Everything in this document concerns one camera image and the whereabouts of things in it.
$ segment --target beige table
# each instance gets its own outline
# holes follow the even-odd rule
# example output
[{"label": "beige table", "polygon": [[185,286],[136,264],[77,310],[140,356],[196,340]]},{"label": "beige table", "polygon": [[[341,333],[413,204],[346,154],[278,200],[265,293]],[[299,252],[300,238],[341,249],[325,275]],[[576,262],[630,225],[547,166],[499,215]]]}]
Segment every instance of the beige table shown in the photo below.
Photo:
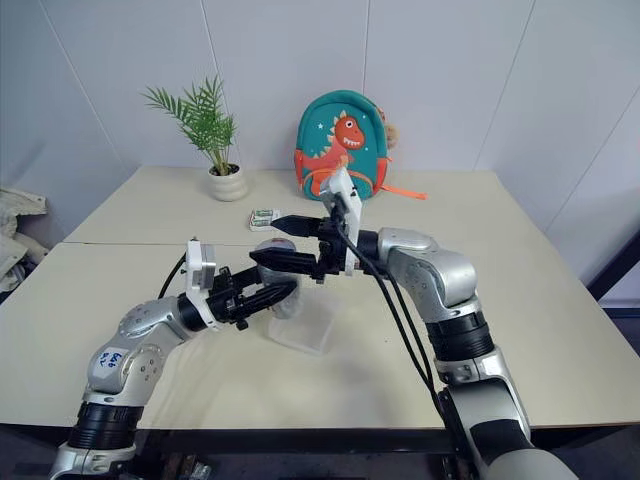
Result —
[{"label": "beige table", "polygon": [[[323,214],[294,196],[290,172],[254,174],[261,183],[233,204],[198,190],[201,173],[142,169],[68,239],[96,245],[59,245],[0,307],[0,423],[74,422],[91,353],[155,297],[185,237],[245,245],[218,247],[236,271],[271,235],[246,230],[251,208]],[[413,227],[472,259],[534,427],[640,422],[640,359],[492,173],[392,180],[431,198],[380,195],[365,204],[365,227]],[[326,356],[266,339],[266,314],[245,332],[205,332],[172,354],[141,426],[441,428],[372,279],[328,277],[324,288],[344,303]]]}]

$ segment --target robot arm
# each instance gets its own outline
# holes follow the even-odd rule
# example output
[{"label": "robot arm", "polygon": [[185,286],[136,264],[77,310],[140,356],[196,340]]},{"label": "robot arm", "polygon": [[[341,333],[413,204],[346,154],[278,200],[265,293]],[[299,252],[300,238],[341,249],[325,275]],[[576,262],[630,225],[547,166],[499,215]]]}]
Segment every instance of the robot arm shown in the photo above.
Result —
[{"label": "robot arm", "polygon": [[[115,335],[89,362],[88,383],[69,439],[58,449],[50,478],[117,474],[135,454],[134,436],[171,351],[207,327],[219,330],[277,304],[296,289],[291,275],[254,266],[235,275],[215,275],[213,247],[187,245],[186,293],[153,300],[130,310]],[[244,297],[249,285],[265,287]]]},{"label": "robot arm", "polygon": [[[317,262],[294,252],[263,251],[251,256],[274,270],[286,271],[287,265],[295,263],[297,273],[319,281],[325,273],[348,273],[347,247],[335,231],[344,229],[353,242],[354,228],[345,224],[349,218],[359,222],[361,204],[354,201],[352,189],[347,172],[339,171],[321,191],[329,218],[282,217],[272,224],[292,235],[317,236]],[[535,449],[530,441],[525,410],[476,295],[477,276],[471,262],[419,232],[382,228],[377,233],[355,233],[358,250],[404,287],[425,322],[435,367],[446,385],[438,394],[445,425],[456,450],[475,465],[480,478],[576,478],[560,460]],[[334,263],[327,261],[329,256]]]}]

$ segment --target backpack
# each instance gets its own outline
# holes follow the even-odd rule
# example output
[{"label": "backpack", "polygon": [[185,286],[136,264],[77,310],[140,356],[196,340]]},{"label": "backpack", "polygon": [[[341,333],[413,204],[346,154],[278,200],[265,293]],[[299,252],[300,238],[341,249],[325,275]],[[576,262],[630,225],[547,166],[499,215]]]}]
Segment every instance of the backpack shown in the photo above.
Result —
[{"label": "backpack", "polygon": [[361,199],[381,189],[425,198],[383,185],[390,161],[380,110],[364,95],[336,90],[315,99],[302,115],[294,163],[298,186],[309,198],[319,200],[322,181],[342,166]]}]

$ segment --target potted plant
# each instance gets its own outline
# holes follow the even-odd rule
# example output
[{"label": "potted plant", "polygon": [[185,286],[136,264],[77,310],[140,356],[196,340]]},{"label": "potted plant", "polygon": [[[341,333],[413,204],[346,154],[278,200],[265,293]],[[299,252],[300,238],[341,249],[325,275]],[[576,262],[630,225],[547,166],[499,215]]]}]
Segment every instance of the potted plant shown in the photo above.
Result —
[{"label": "potted plant", "polygon": [[164,88],[147,87],[143,95],[151,108],[158,108],[173,116],[180,130],[213,164],[209,169],[212,194],[218,200],[232,201],[244,197],[247,183],[240,167],[229,163],[229,147],[233,144],[236,125],[232,115],[222,107],[222,82],[218,76],[191,90],[186,97],[169,95]]}]

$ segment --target black cable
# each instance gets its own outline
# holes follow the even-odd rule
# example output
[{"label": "black cable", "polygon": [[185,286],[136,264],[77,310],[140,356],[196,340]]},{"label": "black cable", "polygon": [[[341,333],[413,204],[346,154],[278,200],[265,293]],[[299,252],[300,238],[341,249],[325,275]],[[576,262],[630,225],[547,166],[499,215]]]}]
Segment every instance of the black cable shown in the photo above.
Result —
[{"label": "black cable", "polygon": [[[358,258],[358,260],[360,260],[361,264],[364,264],[367,266],[367,268],[369,269],[369,272],[378,283],[378,287],[380,287],[380,290],[382,291],[382,295],[384,296],[384,299],[387,301],[387,305],[389,306],[389,309],[391,310],[391,314],[393,315],[393,319],[396,322],[396,326],[398,327],[398,331],[400,332],[400,336],[402,337],[404,346],[407,349],[409,356],[411,357],[413,366],[416,368],[418,375],[420,375],[420,378],[422,378],[422,381],[426,385],[427,390],[429,390],[429,393],[431,394],[431,399],[433,400],[434,398],[437,398],[435,389],[433,387],[433,382],[430,381],[429,378],[426,376],[424,370],[422,369],[422,367],[420,366],[420,363],[418,362],[418,358],[416,357],[416,354],[414,353],[413,348],[411,347],[411,343],[409,343],[409,338],[407,337],[407,333],[405,332],[404,326],[402,325],[402,320],[400,319],[398,310],[396,309],[396,306],[394,305],[393,300],[391,299],[389,290],[387,289],[387,286],[384,284],[384,279],[382,278],[382,275],[380,275],[380,272],[375,267],[375,265],[368,258],[366,258],[362,254],[362,252],[360,252],[360,250],[358,250],[358,247],[356,247],[353,244],[353,242],[349,240],[349,237],[347,237],[347,235],[339,227],[337,228],[337,231],[342,241],[345,242],[347,247],[349,247],[349,250],[351,250],[353,254]],[[440,414],[440,408],[438,406],[439,404],[436,402],[434,405],[436,407],[438,414]]]},{"label": "black cable", "polygon": [[178,263],[176,263],[173,268],[171,269],[171,272],[169,272],[169,276],[167,277],[167,279],[164,281],[164,284],[162,285],[162,288],[160,289],[160,293],[158,294],[158,298],[162,298],[164,297],[164,294],[167,293],[167,288],[169,288],[169,284],[171,283],[171,280],[173,280],[173,277],[176,276],[176,273],[178,272],[178,269],[180,268],[180,266],[187,260],[187,254],[185,253],[184,255],[182,255],[180,257],[180,260],[178,260]]},{"label": "black cable", "polygon": [[409,324],[409,329],[411,330],[411,334],[413,335],[413,339],[418,345],[418,350],[420,351],[420,357],[422,358],[422,362],[424,363],[425,368],[427,369],[427,378],[429,379],[429,393],[431,394],[431,400],[433,401],[433,405],[438,410],[440,416],[442,416],[442,411],[440,408],[440,402],[438,401],[438,395],[436,393],[436,387],[433,384],[433,371],[431,370],[431,364],[429,363],[429,357],[424,350],[424,345],[422,344],[422,340],[420,335],[418,334],[418,330],[416,329],[416,325],[413,322],[413,318],[411,318],[411,314],[409,313],[409,309],[407,308],[407,304],[404,301],[404,297],[402,296],[402,291],[398,286],[398,282],[390,272],[387,272],[387,277],[389,277],[389,281],[393,286],[393,290],[396,292],[396,296],[398,297],[398,301],[400,302],[400,306],[402,307],[402,311],[404,312],[404,317]]}]

